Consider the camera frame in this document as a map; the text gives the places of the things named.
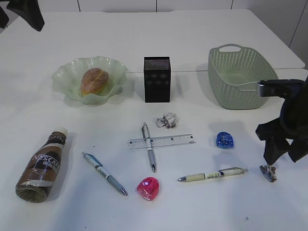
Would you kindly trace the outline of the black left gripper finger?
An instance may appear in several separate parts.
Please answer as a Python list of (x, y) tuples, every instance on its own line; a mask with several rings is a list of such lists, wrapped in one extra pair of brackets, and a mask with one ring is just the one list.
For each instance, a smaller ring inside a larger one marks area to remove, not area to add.
[(0, 7), (0, 28), (5, 28), (9, 22), (9, 17), (5, 11)]
[(6, 8), (22, 17), (36, 31), (41, 31), (45, 25), (38, 0), (10, 0)]

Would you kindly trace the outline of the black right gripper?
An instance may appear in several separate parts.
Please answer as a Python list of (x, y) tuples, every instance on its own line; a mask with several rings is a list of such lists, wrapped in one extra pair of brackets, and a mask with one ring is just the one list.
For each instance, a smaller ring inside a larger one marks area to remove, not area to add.
[(307, 80), (296, 96), (284, 99), (279, 117), (258, 125), (256, 134), (265, 140), (263, 157), (267, 165), (273, 165), (286, 152), (294, 163), (308, 154)]

